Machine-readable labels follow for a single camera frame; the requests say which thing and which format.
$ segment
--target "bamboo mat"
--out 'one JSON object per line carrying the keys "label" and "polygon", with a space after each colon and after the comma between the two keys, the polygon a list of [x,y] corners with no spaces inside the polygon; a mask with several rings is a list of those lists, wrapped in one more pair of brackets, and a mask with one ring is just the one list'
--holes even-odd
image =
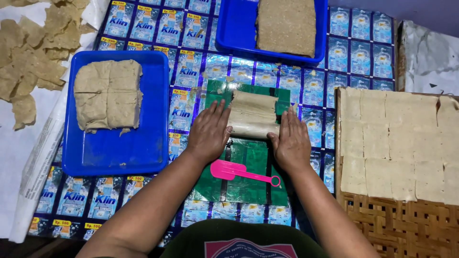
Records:
{"label": "bamboo mat", "polygon": [[341,191],[341,94],[339,90],[335,94],[335,182],[339,204],[382,257],[459,258],[459,206],[424,200],[394,201]]}

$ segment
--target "pink spatula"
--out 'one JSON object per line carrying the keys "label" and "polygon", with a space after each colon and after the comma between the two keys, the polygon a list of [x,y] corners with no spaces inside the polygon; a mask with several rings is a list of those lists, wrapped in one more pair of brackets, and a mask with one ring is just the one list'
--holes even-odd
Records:
{"label": "pink spatula", "polygon": [[[234,163],[234,162],[229,162],[229,161],[224,161],[220,159],[210,164],[210,173],[212,174],[212,176],[216,178],[221,178],[221,179],[226,179],[226,180],[233,180],[234,177],[238,175],[238,176],[247,177],[250,179],[268,182],[274,187],[280,185],[280,178],[276,175],[272,177],[268,177],[264,175],[249,173],[247,172],[247,168],[245,167],[245,165]],[[277,180],[279,181],[277,185],[273,184],[272,182],[273,178],[277,178]]]}

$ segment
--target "person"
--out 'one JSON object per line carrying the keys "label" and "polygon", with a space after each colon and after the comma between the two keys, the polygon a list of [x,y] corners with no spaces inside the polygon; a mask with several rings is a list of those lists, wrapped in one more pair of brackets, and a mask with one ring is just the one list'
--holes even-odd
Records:
{"label": "person", "polygon": [[[77,258],[145,258],[157,246],[203,168],[222,153],[232,131],[231,107],[224,100],[203,110],[190,130],[188,146],[98,229]],[[279,135],[268,133],[279,166],[290,176],[320,246],[301,231],[283,225],[208,219],[183,229],[163,258],[188,257],[379,257],[330,194],[309,163],[308,129],[290,107]]]}

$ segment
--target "blue plastic tray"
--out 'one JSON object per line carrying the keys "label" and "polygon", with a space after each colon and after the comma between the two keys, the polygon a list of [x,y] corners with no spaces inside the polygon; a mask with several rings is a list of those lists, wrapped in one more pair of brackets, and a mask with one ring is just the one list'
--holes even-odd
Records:
{"label": "blue plastic tray", "polygon": [[322,61],[325,56],[325,38],[327,35],[327,0],[314,0],[316,12],[314,58],[256,49],[257,5],[258,1],[253,0],[222,0],[215,38],[221,47],[308,63]]}
{"label": "blue plastic tray", "polygon": [[[140,124],[130,132],[78,128],[73,83],[78,70],[91,62],[133,59],[142,66]],[[71,176],[156,172],[168,162],[169,66],[160,51],[83,51],[72,59],[62,150],[63,171]]]}

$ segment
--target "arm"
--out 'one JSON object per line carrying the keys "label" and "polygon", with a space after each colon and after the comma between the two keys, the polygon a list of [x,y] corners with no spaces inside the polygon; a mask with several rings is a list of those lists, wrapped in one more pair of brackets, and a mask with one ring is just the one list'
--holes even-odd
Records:
{"label": "arm", "polygon": [[269,133],[268,137],[325,252],[332,258],[379,257],[305,159],[311,153],[308,128],[293,108],[282,114],[280,135]]}
{"label": "arm", "polygon": [[77,258],[146,258],[158,244],[182,201],[206,164],[218,158],[230,137],[230,108],[224,100],[203,110],[194,121],[188,146],[96,231]]}

